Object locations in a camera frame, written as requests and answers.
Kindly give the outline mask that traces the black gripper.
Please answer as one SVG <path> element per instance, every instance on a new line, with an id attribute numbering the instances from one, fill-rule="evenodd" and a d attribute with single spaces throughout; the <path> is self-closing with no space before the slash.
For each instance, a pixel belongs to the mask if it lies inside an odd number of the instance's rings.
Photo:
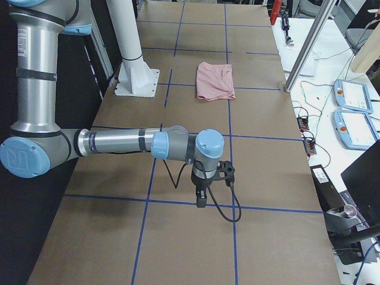
<path id="1" fill-rule="evenodd" d="M 196 187 L 197 207 L 205 207 L 207 204 L 207 185 L 214 181 L 225 181 L 227 187 L 234 187 L 235 168 L 230 161 L 219 161 L 214 170 L 206 171 L 203 164 L 195 160 L 192 167 L 191 181 Z"/>

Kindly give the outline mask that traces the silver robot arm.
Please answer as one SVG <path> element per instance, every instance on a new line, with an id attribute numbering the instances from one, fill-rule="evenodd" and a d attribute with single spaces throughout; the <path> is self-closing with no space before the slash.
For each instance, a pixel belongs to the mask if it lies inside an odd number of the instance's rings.
<path id="1" fill-rule="evenodd" d="M 212 197 L 211 183 L 233 186 L 233 166 L 221 161 L 223 134 L 206 129 L 190 133 L 181 126 L 102 128 L 92 131 L 97 107 L 73 98 L 72 115 L 82 124 L 56 123 L 56 81 L 59 36 L 91 34 L 90 1 L 9 1 L 10 17 L 18 27 L 18 112 L 10 136 L 1 144 L 1 163 L 18 184 L 1 181 L 1 208 L 57 208 L 67 175 L 49 176 L 65 164 L 91 154 L 150 153 L 155 160 L 191 165 L 197 206 Z"/>

